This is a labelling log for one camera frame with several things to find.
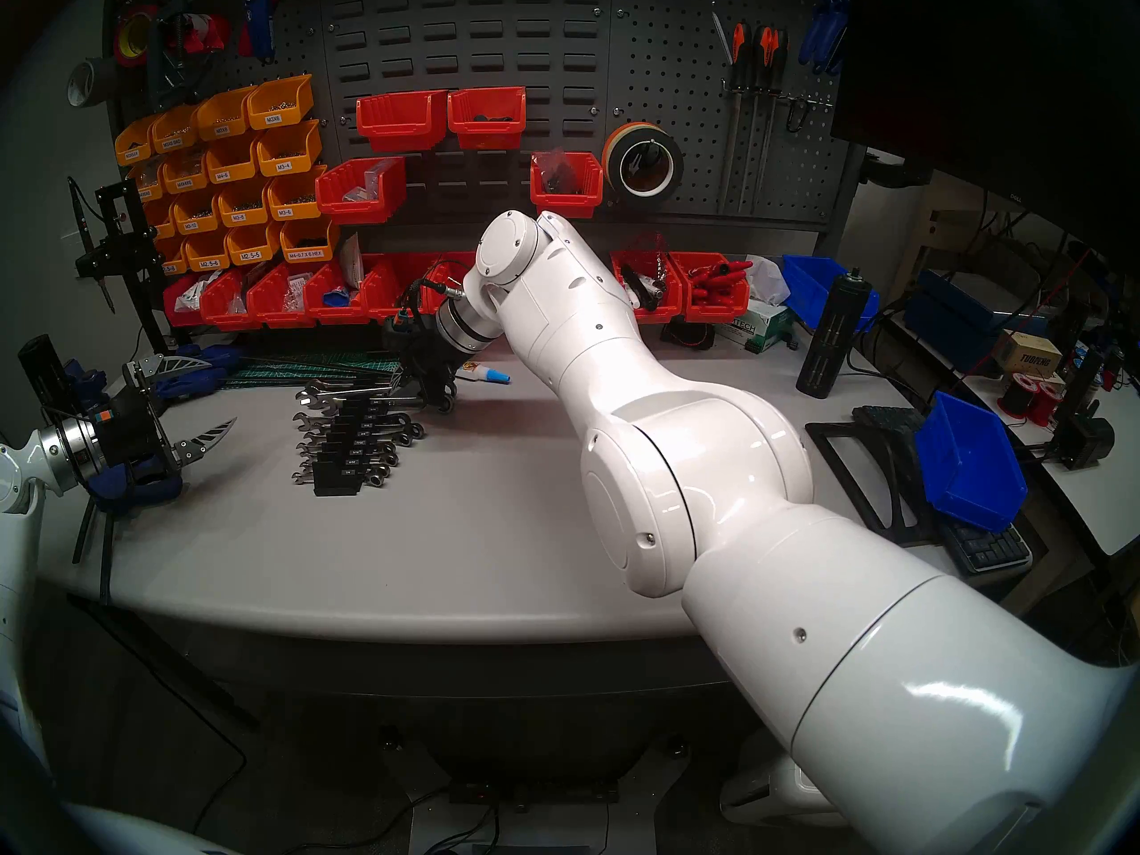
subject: red storage bin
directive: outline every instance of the red storage bin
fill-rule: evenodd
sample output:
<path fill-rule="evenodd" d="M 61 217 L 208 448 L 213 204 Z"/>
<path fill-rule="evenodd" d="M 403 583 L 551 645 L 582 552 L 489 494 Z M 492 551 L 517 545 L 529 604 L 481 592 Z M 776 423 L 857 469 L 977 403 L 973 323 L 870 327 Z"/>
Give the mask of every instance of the red storage bin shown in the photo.
<path fill-rule="evenodd" d="M 195 282 L 201 282 L 205 277 L 204 275 L 187 272 L 178 278 L 178 280 L 168 285 L 162 292 L 162 311 L 165 312 L 166 321 L 171 327 L 194 327 L 195 325 L 205 324 L 201 310 L 197 312 L 174 311 L 174 301 L 190 290 Z"/>
<path fill-rule="evenodd" d="M 677 268 L 665 251 L 610 251 L 610 264 L 618 284 L 622 283 L 621 264 L 626 263 L 635 272 L 657 278 L 657 258 L 660 253 L 665 264 L 665 296 L 652 312 L 635 309 L 634 317 L 638 324 L 665 324 L 684 310 L 684 290 L 677 277 Z"/>
<path fill-rule="evenodd" d="M 375 202 L 345 202 L 344 194 L 357 186 L 364 186 L 364 172 L 376 162 L 388 161 L 390 165 L 381 171 Z M 334 223 L 382 223 L 404 204 L 408 197 L 408 185 L 404 173 L 404 156 L 386 158 L 352 158 L 332 168 L 316 180 L 317 207 L 328 214 Z"/>
<path fill-rule="evenodd" d="M 504 122 L 475 121 L 508 116 Z M 461 149 L 518 149 L 527 127 L 526 88 L 465 88 L 447 96 L 447 124 Z"/>
<path fill-rule="evenodd" d="M 669 251 L 674 266 L 677 267 L 677 276 L 684 288 L 684 311 L 686 321 L 706 321 L 711 324 L 727 324 L 738 315 L 748 311 L 748 279 L 741 274 L 728 296 L 709 294 L 707 300 L 693 300 L 693 283 L 689 278 L 689 272 L 702 266 L 716 266 L 727 260 L 724 254 L 693 251 Z"/>
<path fill-rule="evenodd" d="M 358 98 L 357 131 L 374 153 L 431 149 L 447 133 L 447 90 Z"/>
<path fill-rule="evenodd" d="M 593 153 L 565 153 L 567 161 L 579 179 L 577 193 L 544 193 L 543 174 L 535 153 L 530 156 L 530 201 L 539 211 L 553 211 L 568 218 L 588 220 L 602 204 L 602 165 Z"/>
<path fill-rule="evenodd" d="M 314 271 L 314 263 L 280 263 L 258 282 L 245 295 L 245 306 L 261 323 L 270 327 L 312 327 L 317 319 L 301 309 L 285 311 L 285 294 L 290 276 Z"/>
<path fill-rule="evenodd" d="M 259 326 L 256 317 L 249 312 L 249 306 L 244 315 L 229 312 L 229 303 L 242 293 L 244 280 L 241 269 L 227 269 L 221 278 L 202 292 L 198 306 L 206 324 L 212 324 L 222 331 L 249 331 Z"/>
<path fill-rule="evenodd" d="M 320 324 L 368 324 L 372 316 L 368 315 L 364 304 L 364 287 L 348 306 L 325 306 L 325 294 L 337 287 L 348 290 L 341 264 L 337 262 L 325 263 L 304 285 L 304 311 Z"/>
<path fill-rule="evenodd" d="M 360 294 L 365 298 L 365 308 L 368 310 L 368 315 L 376 320 L 396 315 L 399 311 L 396 301 L 400 299 L 408 285 L 429 272 L 441 275 L 441 267 L 448 267 L 447 263 L 440 262 L 442 260 L 474 264 L 475 252 L 365 254 L 364 268 L 367 270 L 367 275 L 360 284 Z M 462 276 L 466 274 L 469 267 L 455 266 L 454 268 L 461 270 L 459 275 Z M 426 287 L 421 290 L 421 312 L 434 315 L 440 302 L 442 302 L 441 294 Z"/>

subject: plastic bag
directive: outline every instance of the plastic bag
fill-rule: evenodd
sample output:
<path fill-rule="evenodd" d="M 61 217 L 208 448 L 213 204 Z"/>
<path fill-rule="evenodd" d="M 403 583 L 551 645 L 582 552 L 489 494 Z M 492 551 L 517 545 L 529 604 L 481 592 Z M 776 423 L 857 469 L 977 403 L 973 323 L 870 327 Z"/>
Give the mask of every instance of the plastic bag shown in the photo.
<path fill-rule="evenodd" d="M 282 307 L 284 311 L 304 311 L 304 283 L 310 278 L 312 278 L 312 272 L 301 272 L 288 277 L 288 293 L 285 294 L 285 306 Z"/>
<path fill-rule="evenodd" d="M 581 178 L 570 164 L 564 149 L 535 153 L 531 158 L 538 165 L 543 192 L 547 195 L 577 195 L 581 192 Z"/>
<path fill-rule="evenodd" d="M 204 156 L 205 150 L 202 147 L 195 147 L 194 149 L 186 150 L 186 154 L 178 163 L 180 166 L 176 177 L 193 177 L 194 174 L 201 174 L 202 160 Z"/>
<path fill-rule="evenodd" d="M 364 260 L 360 256 L 360 239 L 353 234 L 341 245 L 341 275 L 349 287 L 359 287 L 364 280 Z"/>
<path fill-rule="evenodd" d="M 791 290 L 784 282 L 779 266 L 757 254 L 749 254 L 744 259 L 751 263 L 744 270 L 744 275 L 748 276 L 749 296 L 769 306 L 780 306 L 791 295 Z"/>
<path fill-rule="evenodd" d="M 342 197 L 342 202 L 375 202 L 375 195 L 368 195 L 368 190 L 363 186 L 353 186 Z"/>
<path fill-rule="evenodd" d="M 211 272 L 207 278 L 202 278 L 189 287 L 187 287 L 182 293 L 178 295 L 174 300 L 174 311 L 176 312 L 196 312 L 202 304 L 202 292 L 206 290 L 209 284 L 218 278 L 225 269 L 219 269 L 217 272 Z"/>
<path fill-rule="evenodd" d="M 391 156 L 381 158 L 364 172 L 364 188 L 368 192 L 368 198 L 373 202 L 380 197 L 380 176 L 396 164 Z"/>
<path fill-rule="evenodd" d="M 154 186 L 158 182 L 158 168 L 162 166 L 162 158 L 152 158 L 148 162 L 144 162 L 140 168 L 138 168 L 138 179 L 136 180 L 137 186 Z"/>

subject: cardboard box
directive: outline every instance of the cardboard box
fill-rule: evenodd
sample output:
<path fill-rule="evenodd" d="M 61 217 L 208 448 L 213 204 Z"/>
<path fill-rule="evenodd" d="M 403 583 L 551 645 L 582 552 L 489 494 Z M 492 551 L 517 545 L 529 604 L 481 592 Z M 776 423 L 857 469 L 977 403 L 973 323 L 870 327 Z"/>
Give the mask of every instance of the cardboard box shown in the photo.
<path fill-rule="evenodd" d="M 769 306 L 749 300 L 748 311 L 727 324 L 716 325 L 716 332 L 750 352 L 763 352 L 791 332 L 792 315 L 787 306 Z"/>
<path fill-rule="evenodd" d="M 1043 336 L 1004 331 L 994 343 L 994 360 L 1008 374 L 1029 376 L 1052 376 L 1061 363 L 1057 347 Z"/>

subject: computer monitor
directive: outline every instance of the computer monitor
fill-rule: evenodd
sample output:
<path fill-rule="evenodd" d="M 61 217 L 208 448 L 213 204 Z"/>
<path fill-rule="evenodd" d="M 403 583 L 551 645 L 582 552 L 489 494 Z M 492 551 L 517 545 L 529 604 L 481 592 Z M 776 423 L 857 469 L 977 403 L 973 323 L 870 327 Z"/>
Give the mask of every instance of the computer monitor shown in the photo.
<path fill-rule="evenodd" d="M 852 0 L 844 47 L 837 137 L 1138 268 L 1140 0 Z"/>

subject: white table surface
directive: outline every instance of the white table surface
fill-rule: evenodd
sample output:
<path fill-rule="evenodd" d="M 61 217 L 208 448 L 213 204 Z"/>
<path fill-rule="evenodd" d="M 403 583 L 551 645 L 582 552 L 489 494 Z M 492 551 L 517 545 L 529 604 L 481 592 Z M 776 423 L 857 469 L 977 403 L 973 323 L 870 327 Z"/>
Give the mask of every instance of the white table surface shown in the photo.
<path fill-rule="evenodd" d="M 959 373 L 933 345 L 906 328 L 901 318 L 896 320 L 923 349 Z M 962 383 L 1011 426 L 1012 434 L 1023 445 L 1044 443 L 1053 437 L 1051 429 L 1042 429 L 1028 421 L 1023 424 L 1021 420 L 1009 416 L 997 406 L 997 399 L 1003 393 L 1000 378 L 967 376 Z M 1119 391 L 1098 391 L 1096 397 L 1100 401 L 1096 415 L 1108 420 L 1116 434 L 1108 456 L 1077 471 L 1069 471 L 1057 461 L 1043 463 L 1042 467 L 1072 503 L 1100 549 L 1110 556 L 1140 537 L 1140 394 L 1131 385 L 1125 385 Z"/>
<path fill-rule="evenodd" d="M 717 337 L 707 352 L 645 336 L 674 373 L 722 382 L 775 404 L 797 426 L 849 422 L 853 407 L 906 406 L 886 381 L 840 376 L 830 397 L 796 391 L 807 349 L 754 356 Z M 424 413 L 427 437 L 400 448 L 381 489 L 315 497 L 292 482 L 301 435 L 295 389 L 227 390 L 163 416 L 171 440 L 237 415 L 226 439 L 186 470 L 174 502 L 138 510 L 115 528 L 112 600 L 135 610 L 276 634 L 414 643 L 575 642 L 694 633 L 681 595 L 628 591 L 589 520 L 579 441 L 561 405 L 502 341 L 480 360 L 510 385 L 461 383 L 449 416 Z M 866 363 L 858 360 L 860 366 Z M 821 505 L 858 515 L 805 437 Z M 854 441 L 839 447 L 881 516 L 886 482 Z M 87 502 L 49 497 L 40 573 L 98 594 L 101 526 L 71 563 Z M 940 546 L 911 549 L 953 573 Z"/>

